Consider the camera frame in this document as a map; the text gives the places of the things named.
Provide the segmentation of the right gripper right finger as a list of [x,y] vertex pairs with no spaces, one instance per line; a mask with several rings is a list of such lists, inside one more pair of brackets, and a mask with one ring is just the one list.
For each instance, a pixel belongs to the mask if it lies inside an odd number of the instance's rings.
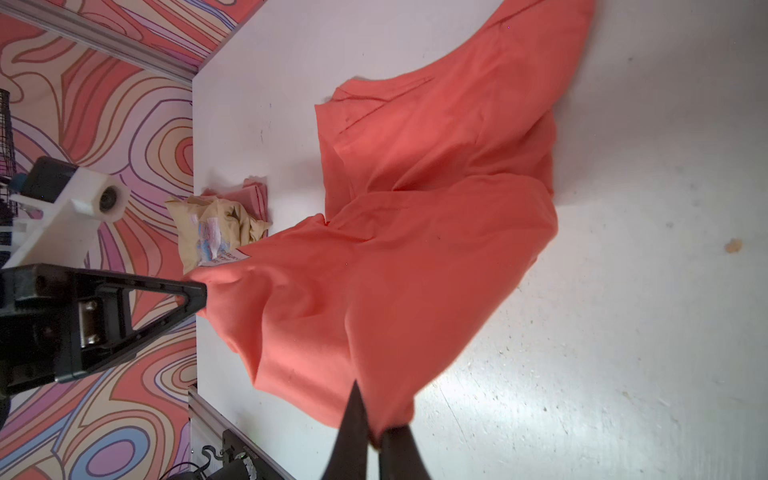
[[381,480],[430,480],[409,426],[385,431],[380,439]]

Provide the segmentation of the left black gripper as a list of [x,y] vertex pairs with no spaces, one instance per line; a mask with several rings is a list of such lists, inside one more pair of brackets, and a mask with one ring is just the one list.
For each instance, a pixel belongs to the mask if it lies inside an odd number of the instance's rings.
[[[175,306],[140,327],[130,294]],[[206,306],[207,287],[49,264],[1,271],[1,394],[70,382],[125,363]]]

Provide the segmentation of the coral orange t shirt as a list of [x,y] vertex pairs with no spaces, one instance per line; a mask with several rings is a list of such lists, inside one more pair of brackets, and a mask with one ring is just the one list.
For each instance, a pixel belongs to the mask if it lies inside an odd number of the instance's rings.
[[553,107],[591,1],[505,1],[464,44],[315,109],[325,210],[191,271],[252,385],[372,439],[439,376],[556,236]]

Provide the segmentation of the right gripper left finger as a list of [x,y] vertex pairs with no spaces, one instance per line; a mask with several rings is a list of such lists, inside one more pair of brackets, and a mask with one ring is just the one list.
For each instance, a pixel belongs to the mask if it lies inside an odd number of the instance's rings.
[[369,426],[362,394],[354,383],[322,480],[365,480]]

